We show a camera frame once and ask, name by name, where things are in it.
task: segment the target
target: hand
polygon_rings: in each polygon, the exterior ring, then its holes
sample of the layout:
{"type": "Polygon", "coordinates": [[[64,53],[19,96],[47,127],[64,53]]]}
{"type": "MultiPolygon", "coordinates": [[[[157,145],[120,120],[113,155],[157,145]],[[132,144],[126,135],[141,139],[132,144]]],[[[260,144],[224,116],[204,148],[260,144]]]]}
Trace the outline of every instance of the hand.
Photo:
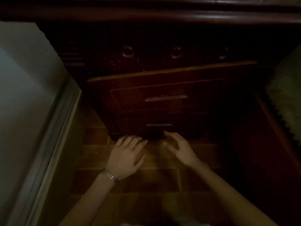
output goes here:
{"type": "Polygon", "coordinates": [[[135,163],[135,159],[140,150],[147,144],[144,140],[137,144],[141,137],[121,137],[112,149],[106,170],[118,180],[124,179],[135,173],[144,162],[146,156],[142,156],[135,163]]]}
{"type": "Polygon", "coordinates": [[[187,140],[185,140],[182,136],[180,136],[176,132],[166,132],[164,131],[164,134],[168,138],[174,139],[179,149],[174,148],[172,145],[163,142],[163,144],[186,166],[193,167],[196,163],[199,163],[200,160],[195,155],[193,150],[191,149],[189,143],[187,140]]]}

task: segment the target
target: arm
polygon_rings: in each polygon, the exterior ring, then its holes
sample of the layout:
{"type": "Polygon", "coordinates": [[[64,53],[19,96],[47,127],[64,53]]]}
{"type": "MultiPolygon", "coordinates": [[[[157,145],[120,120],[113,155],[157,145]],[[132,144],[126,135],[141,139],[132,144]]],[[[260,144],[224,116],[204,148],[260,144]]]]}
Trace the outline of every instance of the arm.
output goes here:
{"type": "Polygon", "coordinates": [[[251,202],[233,189],[220,176],[214,173],[205,163],[201,162],[191,149],[188,142],[178,133],[164,132],[167,137],[173,138],[179,149],[164,142],[164,145],[186,166],[194,170],[210,187],[220,200],[232,222],[236,226],[264,225],[275,226],[267,215],[256,208],[251,202]]]}
{"type": "MultiPolygon", "coordinates": [[[[142,140],[141,137],[122,137],[112,149],[106,169],[118,180],[135,173],[144,162],[145,156],[142,156],[135,163],[136,156],[147,143],[147,140],[144,140],[137,144],[140,140],[142,140]]],[[[104,198],[114,186],[115,182],[111,178],[100,173],[59,226],[90,225],[104,198]]]]}

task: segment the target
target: silver bangle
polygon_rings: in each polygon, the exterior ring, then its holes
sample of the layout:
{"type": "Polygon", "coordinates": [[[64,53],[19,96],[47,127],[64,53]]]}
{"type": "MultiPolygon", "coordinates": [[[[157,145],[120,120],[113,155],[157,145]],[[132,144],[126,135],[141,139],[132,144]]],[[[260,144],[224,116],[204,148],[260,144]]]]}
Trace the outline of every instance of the silver bangle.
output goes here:
{"type": "Polygon", "coordinates": [[[112,179],[115,183],[118,183],[118,182],[119,182],[119,180],[118,180],[117,178],[115,178],[113,175],[111,175],[111,174],[109,173],[109,171],[106,170],[106,168],[104,168],[102,171],[103,171],[110,179],[112,179]]]}

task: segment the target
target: left hand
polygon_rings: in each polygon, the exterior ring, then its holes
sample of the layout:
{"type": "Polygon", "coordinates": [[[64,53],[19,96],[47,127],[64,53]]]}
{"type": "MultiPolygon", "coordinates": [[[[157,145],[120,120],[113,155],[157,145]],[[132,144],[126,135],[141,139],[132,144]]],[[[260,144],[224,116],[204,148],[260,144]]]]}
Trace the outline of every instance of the left hand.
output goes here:
{"type": "Polygon", "coordinates": [[[121,137],[112,149],[106,169],[118,180],[135,173],[144,162],[146,156],[142,156],[135,163],[138,153],[148,142],[144,140],[137,144],[140,140],[142,140],[141,137],[135,136],[121,137]]]}

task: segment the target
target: forearm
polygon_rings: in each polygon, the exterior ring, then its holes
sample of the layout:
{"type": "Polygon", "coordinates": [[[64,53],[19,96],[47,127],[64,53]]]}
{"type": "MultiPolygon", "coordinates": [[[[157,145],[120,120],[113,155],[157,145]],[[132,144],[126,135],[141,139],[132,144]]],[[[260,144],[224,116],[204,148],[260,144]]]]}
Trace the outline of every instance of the forearm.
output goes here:
{"type": "Polygon", "coordinates": [[[225,182],[201,161],[192,169],[203,179],[221,201],[226,212],[236,226],[241,225],[276,225],[267,215],[261,212],[239,192],[225,182]]]}
{"type": "Polygon", "coordinates": [[[90,225],[101,203],[114,185],[115,182],[112,179],[104,173],[100,173],[59,226],[90,225]]]}

